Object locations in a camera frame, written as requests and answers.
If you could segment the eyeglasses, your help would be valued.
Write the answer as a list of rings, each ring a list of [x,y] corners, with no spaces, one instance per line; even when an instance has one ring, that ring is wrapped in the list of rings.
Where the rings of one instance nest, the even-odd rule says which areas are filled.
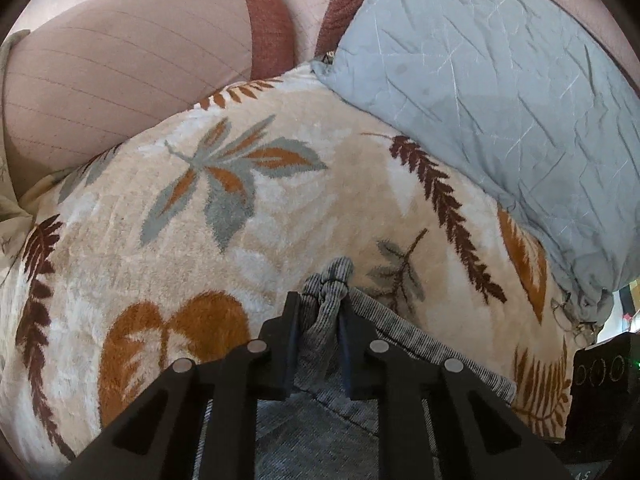
[[[597,343],[602,330],[596,323],[579,321],[573,313],[572,304],[568,298],[550,300],[551,312],[556,324],[564,330],[579,349],[585,349]]]

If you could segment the blue denim pants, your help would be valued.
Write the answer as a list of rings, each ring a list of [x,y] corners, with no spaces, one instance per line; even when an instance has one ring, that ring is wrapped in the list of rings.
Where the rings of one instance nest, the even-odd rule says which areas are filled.
[[[350,286],[331,261],[259,336],[208,364],[198,479],[436,479],[428,401],[458,370],[502,406],[515,386]]]

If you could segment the pink bolster cushion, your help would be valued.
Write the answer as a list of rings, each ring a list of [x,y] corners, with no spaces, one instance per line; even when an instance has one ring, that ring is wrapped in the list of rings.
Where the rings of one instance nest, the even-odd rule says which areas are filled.
[[[88,0],[14,36],[1,172],[16,195],[232,82],[295,63],[283,0]]]

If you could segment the light blue pillow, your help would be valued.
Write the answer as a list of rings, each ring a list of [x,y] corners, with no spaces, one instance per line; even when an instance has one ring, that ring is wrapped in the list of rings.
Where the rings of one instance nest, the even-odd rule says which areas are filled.
[[[494,198],[579,321],[639,274],[639,100],[550,0],[364,0],[322,84]]]

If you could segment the leaf pattern bed blanket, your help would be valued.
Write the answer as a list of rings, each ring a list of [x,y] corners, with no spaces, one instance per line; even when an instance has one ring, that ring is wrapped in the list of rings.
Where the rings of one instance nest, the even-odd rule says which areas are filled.
[[[337,298],[393,344],[468,363],[564,437],[577,349],[546,254],[467,177],[307,66],[233,86],[1,205],[1,430],[52,479],[176,359],[258,335],[296,290],[303,365],[265,408],[258,474],[309,440],[332,479],[376,473],[376,409],[340,395]]]

